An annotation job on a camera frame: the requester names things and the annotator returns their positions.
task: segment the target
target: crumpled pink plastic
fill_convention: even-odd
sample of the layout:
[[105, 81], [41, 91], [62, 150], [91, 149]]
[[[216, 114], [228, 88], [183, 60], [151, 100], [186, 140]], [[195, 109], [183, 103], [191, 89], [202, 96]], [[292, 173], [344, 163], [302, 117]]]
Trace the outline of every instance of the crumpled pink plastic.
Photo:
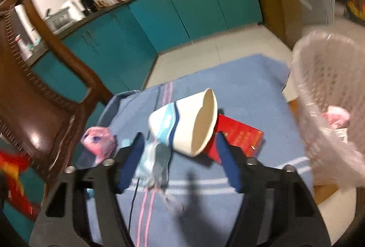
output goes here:
[[94, 165], [109, 158], [116, 145], [114, 136], [104, 127], [88, 128], [81, 138], [81, 144], [96, 156]]
[[350, 113], [346, 109], [334, 105], [329, 105], [327, 112], [322, 113], [322, 116], [332, 129], [344, 127], [350, 120]]

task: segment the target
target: white paper cup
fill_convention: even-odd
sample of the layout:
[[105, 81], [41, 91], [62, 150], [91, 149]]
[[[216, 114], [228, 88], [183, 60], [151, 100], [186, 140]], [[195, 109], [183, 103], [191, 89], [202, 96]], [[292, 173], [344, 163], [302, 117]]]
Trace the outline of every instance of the white paper cup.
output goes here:
[[212, 137], [217, 116], [217, 99], [212, 89], [206, 89], [154, 111], [149, 128], [161, 143], [194, 157]]

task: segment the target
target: red cigarette box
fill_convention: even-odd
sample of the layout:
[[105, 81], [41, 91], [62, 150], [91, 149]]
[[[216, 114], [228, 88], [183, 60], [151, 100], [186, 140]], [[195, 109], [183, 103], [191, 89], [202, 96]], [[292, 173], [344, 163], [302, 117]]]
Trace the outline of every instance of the red cigarette box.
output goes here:
[[240, 147], [247, 157], [256, 156], [258, 147], [262, 142], [263, 132], [227, 116], [218, 114], [213, 136], [203, 150], [208, 157], [221, 163], [215, 146], [215, 134], [221, 131], [226, 136], [230, 145]]

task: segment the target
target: wicker basket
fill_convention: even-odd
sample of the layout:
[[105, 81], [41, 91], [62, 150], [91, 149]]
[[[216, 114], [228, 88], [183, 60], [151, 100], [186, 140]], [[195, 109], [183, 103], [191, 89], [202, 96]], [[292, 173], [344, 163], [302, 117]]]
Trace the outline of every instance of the wicker basket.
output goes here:
[[[345, 36], [313, 31], [294, 47], [292, 74], [314, 183], [365, 186], [365, 50]], [[350, 112], [348, 143], [322, 118], [329, 105]]]

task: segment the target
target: screw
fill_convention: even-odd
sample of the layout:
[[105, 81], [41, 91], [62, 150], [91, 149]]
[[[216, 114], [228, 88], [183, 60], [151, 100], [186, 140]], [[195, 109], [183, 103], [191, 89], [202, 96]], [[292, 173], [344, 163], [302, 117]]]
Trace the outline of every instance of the screw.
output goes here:
[[256, 158], [248, 158], [246, 163], [248, 165], [257, 165], [257, 159]]
[[104, 166], [111, 166], [115, 163], [114, 159], [106, 159], [103, 161]]
[[70, 174], [76, 171], [76, 168], [74, 166], [68, 166], [65, 169], [65, 173]]
[[296, 172], [295, 167], [294, 167], [294, 166], [292, 166], [292, 165], [285, 165], [283, 169], [284, 169], [285, 171], [287, 171], [287, 172], [291, 172], [291, 173]]

